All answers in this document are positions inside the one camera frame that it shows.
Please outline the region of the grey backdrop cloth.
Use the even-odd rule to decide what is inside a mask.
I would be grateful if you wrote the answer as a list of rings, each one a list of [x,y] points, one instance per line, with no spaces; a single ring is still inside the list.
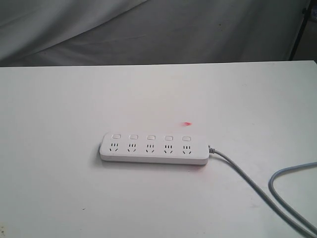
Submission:
[[[1,66],[288,60],[307,0],[3,0]]]

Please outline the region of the white five-outlet power strip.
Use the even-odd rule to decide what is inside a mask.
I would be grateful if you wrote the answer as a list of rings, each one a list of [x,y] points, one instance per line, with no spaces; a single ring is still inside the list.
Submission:
[[[162,133],[106,133],[99,149],[107,162],[204,166],[210,148],[201,136]]]

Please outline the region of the black tripod stand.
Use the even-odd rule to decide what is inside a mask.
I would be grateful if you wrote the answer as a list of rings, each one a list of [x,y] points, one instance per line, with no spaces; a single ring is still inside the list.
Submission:
[[[294,56],[295,56],[295,54],[296,54],[297,48],[298,48],[298,46],[300,44],[302,35],[304,33],[304,30],[305,30],[305,27],[306,27],[307,22],[308,22],[308,20],[310,18],[310,15],[311,15],[313,2],[314,2],[313,0],[309,0],[307,5],[301,11],[301,13],[303,15],[303,18],[302,18],[302,22],[301,22],[300,28],[299,28],[299,30],[297,32],[297,36],[295,38],[293,47],[292,47],[291,52],[289,54],[289,58],[288,58],[289,61],[292,61]]]

